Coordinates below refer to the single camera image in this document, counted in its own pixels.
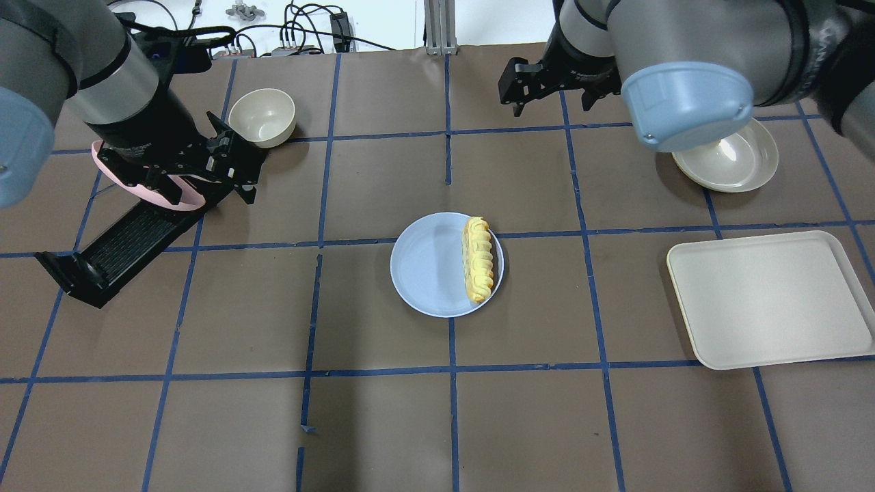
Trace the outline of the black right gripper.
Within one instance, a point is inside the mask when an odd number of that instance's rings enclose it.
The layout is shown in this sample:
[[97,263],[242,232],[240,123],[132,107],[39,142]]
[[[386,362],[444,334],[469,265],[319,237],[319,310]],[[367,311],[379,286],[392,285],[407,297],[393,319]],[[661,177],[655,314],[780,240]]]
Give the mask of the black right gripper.
[[543,57],[535,63],[513,57],[498,81],[499,102],[522,115],[525,105],[565,90],[582,90],[584,111],[609,94],[621,93],[621,75],[609,46],[579,38],[572,40],[571,26],[555,24]]

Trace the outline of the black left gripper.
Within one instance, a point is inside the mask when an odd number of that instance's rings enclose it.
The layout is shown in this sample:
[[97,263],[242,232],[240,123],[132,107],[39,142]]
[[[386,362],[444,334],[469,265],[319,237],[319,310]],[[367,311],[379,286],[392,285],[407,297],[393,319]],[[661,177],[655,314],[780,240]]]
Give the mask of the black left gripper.
[[235,192],[254,202],[260,148],[207,112],[200,133],[175,95],[178,74],[212,68],[201,40],[174,31],[123,31],[122,49],[96,74],[96,162],[119,186],[156,206],[203,206]]

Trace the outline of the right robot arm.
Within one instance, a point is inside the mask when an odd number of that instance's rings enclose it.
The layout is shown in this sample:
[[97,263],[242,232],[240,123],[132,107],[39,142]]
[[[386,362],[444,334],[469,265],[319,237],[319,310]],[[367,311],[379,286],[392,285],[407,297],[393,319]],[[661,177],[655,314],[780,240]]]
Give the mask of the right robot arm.
[[681,152],[740,131],[756,108],[812,98],[873,158],[872,1],[556,1],[541,59],[512,58],[499,100],[618,94],[638,140]]

